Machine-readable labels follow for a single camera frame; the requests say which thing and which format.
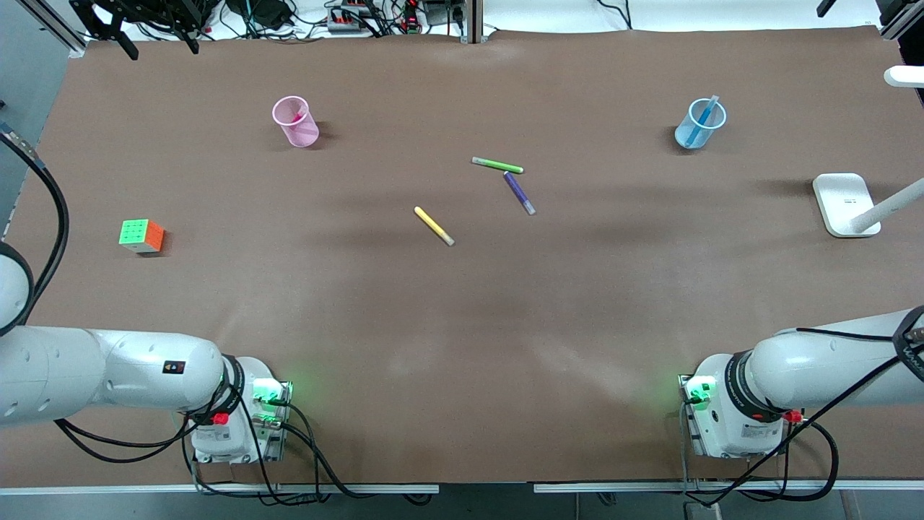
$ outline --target rubik's cube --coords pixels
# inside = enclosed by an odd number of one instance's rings
[[[164,245],[164,228],[147,218],[126,220],[118,243],[135,253],[158,253]]]

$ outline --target table surface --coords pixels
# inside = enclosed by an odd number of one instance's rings
[[[347,482],[679,478],[678,374],[781,328],[921,303],[920,204],[846,241],[811,194],[818,174],[856,171],[880,200],[924,166],[920,104],[882,81],[900,58],[872,28],[139,48],[129,63],[95,44],[69,65],[39,150],[71,239],[31,323],[259,357],[294,381]],[[728,123],[678,149],[687,105],[714,93]],[[270,118],[288,94],[322,128],[310,149]],[[538,215],[473,155],[525,167]],[[117,245],[130,218],[167,229],[163,256]],[[30,179],[8,240],[38,269],[54,229]],[[921,411],[826,417],[842,477],[924,477],[898,448]],[[163,411],[73,420],[125,440],[172,431]],[[178,450],[107,465],[52,425],[2,437],[3,486],[188,481]],[[819,444],[793,459],[794,475],[827,471]],[[700,477],[743,468],[693,462]],[[271,474],[311,481],[294,443]]]

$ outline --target yellow marker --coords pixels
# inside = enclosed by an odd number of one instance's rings
[[[449,233],[443,231],[443,228],[440,228],[440,225],[437,224],[432,218],[430,218],[430,216],[427,215],[427,212],[423,211],[420,206],[414,208],[414,213],[417,214],[420,220],[423,220],[424,224],[426,224],[430,229],[433,230],[434,233],[436,233],[436,236],[443,239],[443,241],[446,242],[446,245],[452,246],[456,243],[456,241],[454,241],[453,238],[449,236]]]

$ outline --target transparent plastic cup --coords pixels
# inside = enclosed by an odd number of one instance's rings
[[[706,116],[705,121],[699,122],[702,118],[702,112],[706,109],[709,101],[708,98],[702,98],[690,104],[690,108],[687,109],[687,116],[677,127],[677,130],[674,130],[674,138],[677,139],[677,144],[689,150],[698,150],[706,144],[713,132],[725,124],[725,107],[720,102],[716,102],[709,115]]]
[[[308,111],[308,102],[296,95],[289,95],[276,102],[273,106],[273,121],[283,129],[292,146],[310,146],[321,136],[317,123]]]

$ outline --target purple marker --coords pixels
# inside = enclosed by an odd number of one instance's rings
[[[509,171],[504,172],[504,180],[507,181],[507,186],[510,186],[510,189],[514,191],[514,195],[517,196],[517,200],[523,204],[523,209],[526,210],[527,215],[536,215],[536,208],[532,207],[532,203],[529,201],[529,198],[523,193],[523,189],[517,184],[517,180],[514,179],[514,176]]]

